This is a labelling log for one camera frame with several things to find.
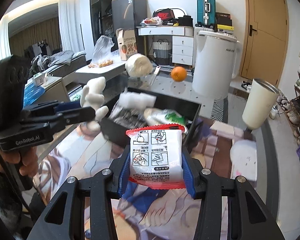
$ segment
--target drawer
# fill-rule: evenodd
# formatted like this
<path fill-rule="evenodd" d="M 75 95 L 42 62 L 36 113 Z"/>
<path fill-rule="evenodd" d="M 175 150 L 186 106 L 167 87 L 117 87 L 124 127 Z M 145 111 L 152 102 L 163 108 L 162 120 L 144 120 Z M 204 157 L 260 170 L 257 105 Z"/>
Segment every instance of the drawer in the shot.
<path fill-rule="evenodd" d="M 185 55 L 172 54 L 172 62 L 192 66 L 192 57 Z"/>
<path fill-rule="evenodd" d="M 172 45 L 193 47 L 193 38 L 192 37 L 173 36 L 172 37 Z"/>
<path fill-rule="evenodd" d="M 192 47 L 172 45 L 172 54 L 191 56 L 193 54 Z"/>
<path fill-rule="evenodd" d="M 138 28 L 139 35 L 185 35 L 184 27 L 169 27 L 169 26 L 158 26 L 158 27 L 144 27 Z"/>

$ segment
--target black door handle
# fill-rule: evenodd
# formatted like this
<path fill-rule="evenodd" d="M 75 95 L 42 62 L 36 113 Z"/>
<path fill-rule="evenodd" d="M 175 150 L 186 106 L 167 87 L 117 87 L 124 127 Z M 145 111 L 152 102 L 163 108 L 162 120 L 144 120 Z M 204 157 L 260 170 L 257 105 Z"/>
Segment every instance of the black door handle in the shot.
<path fill-rule="evenodd" d="M 256 32 L 257 30 L 253 29 L 252 25 L 250 25 L 249 36 L 252 36 L 252 31 Z"/>

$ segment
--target suitcase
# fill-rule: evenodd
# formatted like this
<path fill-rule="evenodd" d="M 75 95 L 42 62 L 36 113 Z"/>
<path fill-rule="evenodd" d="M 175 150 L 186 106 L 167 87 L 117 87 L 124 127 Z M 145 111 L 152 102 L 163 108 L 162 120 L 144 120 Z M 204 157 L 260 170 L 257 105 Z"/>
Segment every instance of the suitcase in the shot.
<path fill-rule="evenodd" d="M 197 0 L 197 24 L 196 27 L 216 26 L 216 0 Z"/>

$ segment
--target red and white packet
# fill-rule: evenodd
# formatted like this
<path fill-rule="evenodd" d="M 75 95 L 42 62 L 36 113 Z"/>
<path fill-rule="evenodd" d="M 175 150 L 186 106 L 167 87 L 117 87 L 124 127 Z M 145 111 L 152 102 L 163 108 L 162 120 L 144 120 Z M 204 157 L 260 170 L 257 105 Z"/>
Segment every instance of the red and white packet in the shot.
<path fill-rule="evenodd" d="M 162 124 L 127 130 L 130 137 L 130 178 L 152 189 L 185 188 L 180 124 Z"/>

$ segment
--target silver bolt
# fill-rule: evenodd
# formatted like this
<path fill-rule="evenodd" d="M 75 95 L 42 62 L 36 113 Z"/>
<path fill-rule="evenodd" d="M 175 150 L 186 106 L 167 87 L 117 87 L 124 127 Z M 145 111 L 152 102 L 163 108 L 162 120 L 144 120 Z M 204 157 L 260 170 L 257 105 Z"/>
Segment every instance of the silver bolt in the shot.
<path fill-rule="evenodd" d="M 209 169 L 202 169 L 202 174 L 204 175 L 209 175 L 211 173 L 211 171 Z"/>
<path fill-rule="evenodd" d="M 102 170 L 103 175 L 109 175 L 111 173 L 111 169 L 104 169 Z"/>
<path fill-rule="evenodd" d="M 67 179 L 68 183 L 74 183 L 75 182 L 75 177 L 71 176 Z"/>
<path fill-rule="evenodd" d="M 241 183 L 246 181 L 246 178 L 244 176 L 238 176 L 237 180 Z"/>

